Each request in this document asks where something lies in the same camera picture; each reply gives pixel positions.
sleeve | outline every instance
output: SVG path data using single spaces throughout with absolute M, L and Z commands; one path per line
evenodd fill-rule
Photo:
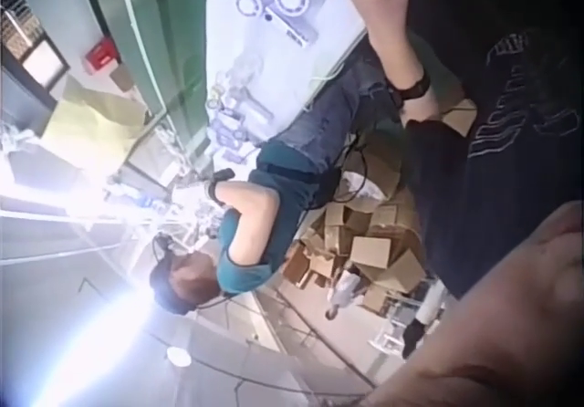
M 468 139 L 438 120 L 414 121 L 406 126 L 408 184 L 414 194 L 443 192 L 461 176 Z
M 272 276 L 268 265 L 238 266 L 224 250 L 217 263 L 217 282 L 226 293 L 245 293 L 264 284 Z

stacked cardboard boxes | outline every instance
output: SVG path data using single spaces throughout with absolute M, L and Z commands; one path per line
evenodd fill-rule
M 366 195 L 350 195 L 346 184 L 339 187 L 337 201 L 327 205 L 294 244 L 294 256 L 289 259 L 296 259 L 301 274 L 288 279 L 303 287 L 307 277 L 314 277 L 324 287 L 351 263 L 370 281 L 363 307 L 381 314 L 388 295 L 409 293 L 425 277 L 424 252 L 412 194 L 398 189 L 400 161 L 395 151 L 391 154 L 375 138 L 367 144 L 363 152 L 350 155 L 345 166 L 346 172 L 357 174 L 365 181 L 362 185 L 369 186 Z M 289 264 L 285 272 L 294 270 Z

jeans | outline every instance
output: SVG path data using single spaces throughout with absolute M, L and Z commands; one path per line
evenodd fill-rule
M 384 87 L 383 73 L 362 62 L 342 74 L 272 141 L 300 151 L 325 172 L 336 163 L 359 108 L 360 97 Z

black wristwatch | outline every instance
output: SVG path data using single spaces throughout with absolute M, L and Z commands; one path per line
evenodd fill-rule
M 409 89 L 397 89 L 390 82 L 388 82 L 388 89 L 390 91 L 393 104 L 398 110 L 403 109 L 404 101 L 408 99 L 419 99 L 423 97 L 430 88 L 430 76 L 423 70 L 422 78 Z
M 231 168 L 226 168 L 224 170 L 214 173 L 213 176 L 211 176 L 211 181 L 209 182 L 209 185 L 207 186 L 207 195 L 209 196 L 209 198 L 222 208 L 225 206 L 225 203 L 217 199 L 217 195 L 215 194 L 215 188 L 217 187 L 217 183 L 228 181 L 230 179 L 233 179 L 234 177 L 235 177 L 234 171 Z
M 219 199 L 217 199 L 217 195 L 215 194 L 215 188 L 217 187 L 217 183 L 219 183 L 219 182 L 222 182 L 222 181 L 211 180 L 209 182 L 209 184 L 207 185 L 207 195 L 209 196 L 209 198 L 211 200 L 213 200 L 216 204 L 218 204 L 219 206 L 221 206 L 223 208 L 225 206 L 225 203 L 223 203 Z

glass partition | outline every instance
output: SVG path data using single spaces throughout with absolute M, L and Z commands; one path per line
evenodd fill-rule
M 205 0 L 99 0 L 99 6 L 144 101 L 153 114 L 168 112 L 186 146 L 207 122 Z

